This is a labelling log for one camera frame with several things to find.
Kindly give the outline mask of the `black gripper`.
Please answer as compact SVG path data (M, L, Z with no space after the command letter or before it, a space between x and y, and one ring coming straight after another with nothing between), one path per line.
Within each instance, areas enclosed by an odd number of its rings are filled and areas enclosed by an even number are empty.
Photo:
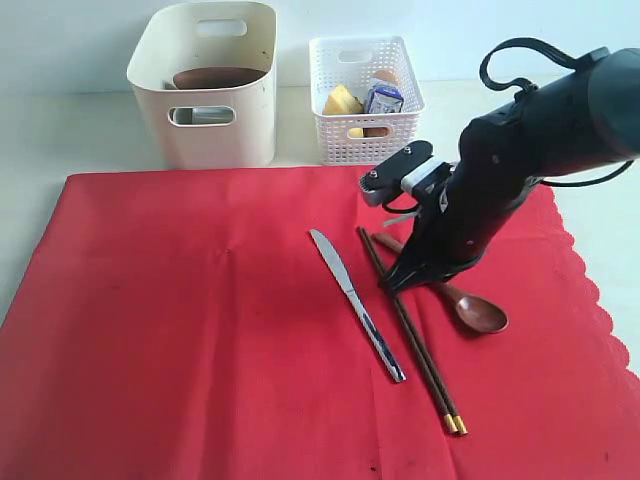
M446 283L474 267L499 230L541 182L506 155L477 153L461 159L420 219L381 284L396 295Z

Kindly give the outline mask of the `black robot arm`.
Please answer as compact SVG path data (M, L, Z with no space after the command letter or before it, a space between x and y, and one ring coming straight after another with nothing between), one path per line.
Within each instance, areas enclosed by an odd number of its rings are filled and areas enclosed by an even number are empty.
M544 87L518 78L514 99L462 131L456 165L414 141L361 180L376 204L416 202L413 231L385 281L400 292L473 267L538 185L639 156L639 52L598 49L570 58L540 45L568 74Z

